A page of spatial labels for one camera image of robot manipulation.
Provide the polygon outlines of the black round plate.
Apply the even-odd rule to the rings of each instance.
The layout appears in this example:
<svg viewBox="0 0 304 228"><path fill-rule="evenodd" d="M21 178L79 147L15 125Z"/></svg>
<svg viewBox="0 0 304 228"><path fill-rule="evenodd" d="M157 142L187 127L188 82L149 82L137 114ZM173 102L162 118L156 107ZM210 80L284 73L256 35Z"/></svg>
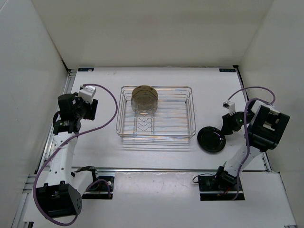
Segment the black round plate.
<svg viewBox="0 0 304 228"><path fill-rule="evenodd" d="M221 152L226 146L224 134L216 127L206 126L199 130L197 135L198 145L210 154Z"/></svg>

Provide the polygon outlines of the clear plate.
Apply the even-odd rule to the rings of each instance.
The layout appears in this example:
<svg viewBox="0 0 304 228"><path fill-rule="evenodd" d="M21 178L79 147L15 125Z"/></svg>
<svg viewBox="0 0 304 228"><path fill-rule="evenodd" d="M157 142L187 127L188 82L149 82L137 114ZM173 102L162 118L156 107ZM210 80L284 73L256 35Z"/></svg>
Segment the clear plate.
<svg viewBox="0 0 304 228"><path fill-rule="evenodd" d="M158 94L155 90L133 91L131 96L132 110L136 113L152 113L157 110Z"/></svg>
<svg viewBox="0 0 304 228"><path fill-rule="evenodd" d="M136 95L131 98L132 110L137 114L152 114L157 110L158 99L152 95Z"/></svg>

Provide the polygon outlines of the beige round plate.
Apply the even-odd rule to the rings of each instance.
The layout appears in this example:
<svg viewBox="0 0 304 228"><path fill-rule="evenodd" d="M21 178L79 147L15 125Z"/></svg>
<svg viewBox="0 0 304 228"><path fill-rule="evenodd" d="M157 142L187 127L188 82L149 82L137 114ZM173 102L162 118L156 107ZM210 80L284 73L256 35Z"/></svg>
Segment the beige round plate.
<svg viewBox="0 0 304 228"><path fill-rule="evenodd" d="M152 95L156 99L158 99L158 93L155 90L154 87L149 86L149 85L140 85L137 86L133 91L132 91L132 97L135 97L136 95Z"/></svg>

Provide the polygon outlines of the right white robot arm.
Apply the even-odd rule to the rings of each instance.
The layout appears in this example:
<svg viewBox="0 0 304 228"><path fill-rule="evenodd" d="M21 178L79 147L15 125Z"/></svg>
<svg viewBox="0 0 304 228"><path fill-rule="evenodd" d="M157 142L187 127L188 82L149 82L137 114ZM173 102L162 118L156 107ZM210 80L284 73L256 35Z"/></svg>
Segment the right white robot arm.
<svg viewBox="0 0 304 228"><path fill-rule="evenodd" d="M259 100L249 102L247 114L250 117L244 123L245 144L230 160L219 166L213 178L213 184L219 190L239 184L241 172L255 157L275 149L290 120L290 116L276 110L272 104Z"/></svg>

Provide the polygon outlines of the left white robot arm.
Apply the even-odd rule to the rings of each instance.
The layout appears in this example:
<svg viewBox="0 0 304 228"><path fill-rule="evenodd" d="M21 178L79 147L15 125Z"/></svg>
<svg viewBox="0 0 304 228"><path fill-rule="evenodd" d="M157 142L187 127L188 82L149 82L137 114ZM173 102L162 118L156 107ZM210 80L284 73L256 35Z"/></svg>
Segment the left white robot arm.
<svg viewBox="0 0 304 228"><path fill-rule="evenodd" d="M54 151L48 176L36 189L37 203L52 219L77 216L82 209L85 190L98 188L100 179L92 166L72 171L74 149L81 120L94 120L98 101L90 93L64 94L58 97L59 111L53 118Z"/></svg>

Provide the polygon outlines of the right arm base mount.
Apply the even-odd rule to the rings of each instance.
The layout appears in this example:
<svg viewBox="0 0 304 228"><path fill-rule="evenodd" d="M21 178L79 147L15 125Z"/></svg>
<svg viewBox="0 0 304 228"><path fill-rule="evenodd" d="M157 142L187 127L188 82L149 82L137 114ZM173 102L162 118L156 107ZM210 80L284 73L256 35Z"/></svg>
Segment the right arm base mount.
<svg viewBox="0 0 304 228"><path fill-rule="evenodd" d="M192 178L193 184L197 184L199 187L200 201L231 201L236 196L237 190L238 195L235 201L245 200L241 183L239 183L239 187L237 184L231 187L219 184L213 176L210 173L203 173Z"/></svg>

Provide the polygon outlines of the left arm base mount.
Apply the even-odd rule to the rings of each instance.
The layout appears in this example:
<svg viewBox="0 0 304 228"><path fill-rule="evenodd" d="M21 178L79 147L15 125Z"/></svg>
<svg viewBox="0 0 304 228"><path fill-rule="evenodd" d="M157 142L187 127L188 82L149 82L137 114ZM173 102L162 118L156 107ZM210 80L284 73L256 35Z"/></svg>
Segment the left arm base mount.
<svg viewBox="0 0 304 228"><path fill-rule="evenodd" d="M82 196L83 200L112 200L114 194L114 174L107 174L105 176L99 176L99 179L103 179L107 182L110 191L103 181L92 186L87 192Z"/></svg>

